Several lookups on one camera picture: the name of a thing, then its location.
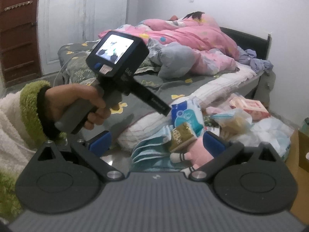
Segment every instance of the black hair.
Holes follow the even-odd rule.
[[[186,15],[183,19],[192,17],[192,19],[202,20],[202,14],[205,14],[205,13],[201,11],[193,12],[191,14]]]

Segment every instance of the gold package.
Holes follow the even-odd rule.
[[[197,139],[191,125],[187,122],[182,123],[171,131],[171,146],[169,151],[174,153],[179,151]]]

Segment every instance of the door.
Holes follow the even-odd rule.
[[[5,86],[41,77],[37,0],[0,0],[1,68]]]
[[[60,70],[58,50],[126,22],[127,0],[39,0],[38,36],[43,74]]]

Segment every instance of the display screen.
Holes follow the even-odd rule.
[[[134,40],[118,35],[110,35],[96,55],[116,64]]]

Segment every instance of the white wardrobe door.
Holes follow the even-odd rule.
[[[38,41],[43,74],[60,70],[58,50],[98,39],[126,21],[127,0],[39,0]]]

